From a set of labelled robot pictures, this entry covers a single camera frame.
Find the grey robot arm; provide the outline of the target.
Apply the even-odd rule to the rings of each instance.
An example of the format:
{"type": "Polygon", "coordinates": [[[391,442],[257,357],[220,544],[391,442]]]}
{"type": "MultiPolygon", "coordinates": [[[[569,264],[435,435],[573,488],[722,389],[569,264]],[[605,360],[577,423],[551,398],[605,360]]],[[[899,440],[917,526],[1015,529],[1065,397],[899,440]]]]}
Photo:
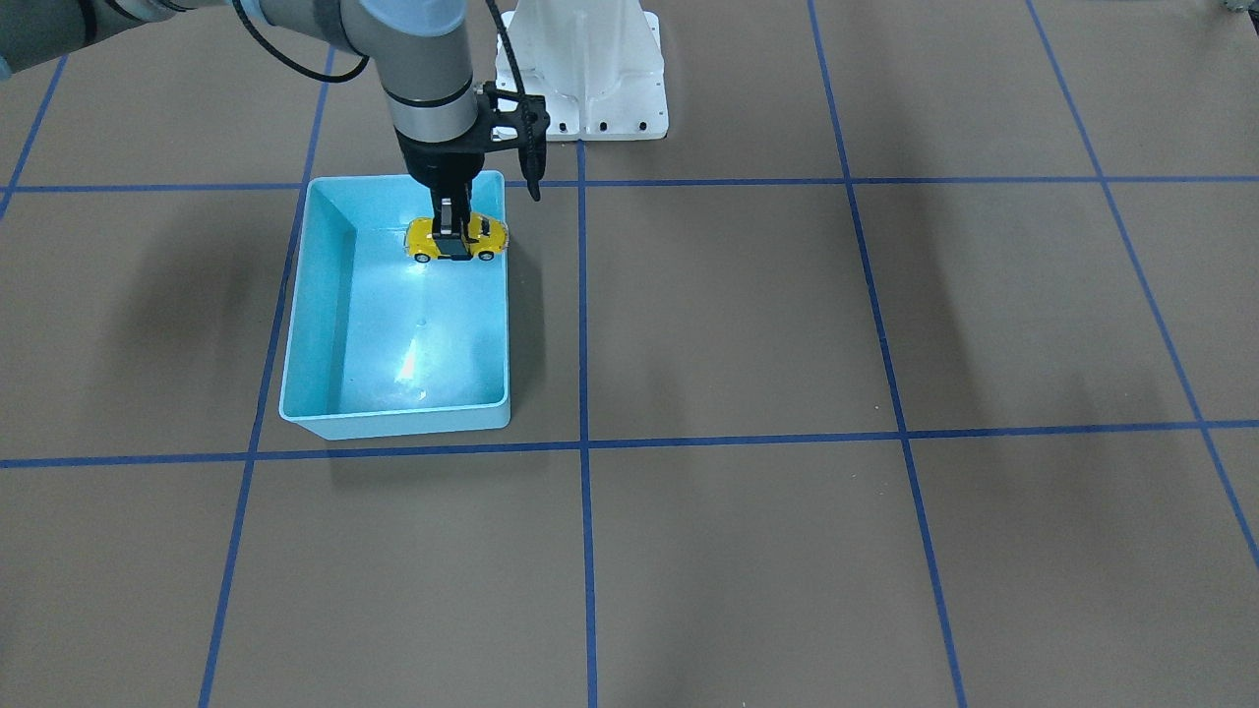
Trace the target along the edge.
{"type": "Polygon", "coordinates": [[[426,191],[426,254],[488,260],[491,227],[475,180],[491,152],[512,151],[534,202],[546,171],[541,94],[476,76],[467,1],[5,1],[3,77],[13,78],[112,37],[220,9],[274,63],[320,82],[376,77],[405,175],[426,191]]]}

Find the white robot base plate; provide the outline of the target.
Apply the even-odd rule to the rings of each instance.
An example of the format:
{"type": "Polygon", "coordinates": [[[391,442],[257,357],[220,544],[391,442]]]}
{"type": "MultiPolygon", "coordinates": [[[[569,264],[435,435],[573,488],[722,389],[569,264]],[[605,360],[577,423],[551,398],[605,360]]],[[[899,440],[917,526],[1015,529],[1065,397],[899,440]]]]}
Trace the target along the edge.
{"type": "Polygon", "coordinates": [[[502,13],[549,144],[655,141],[670,128],[661,20],[638,1],[517,1],[502,13]]]}

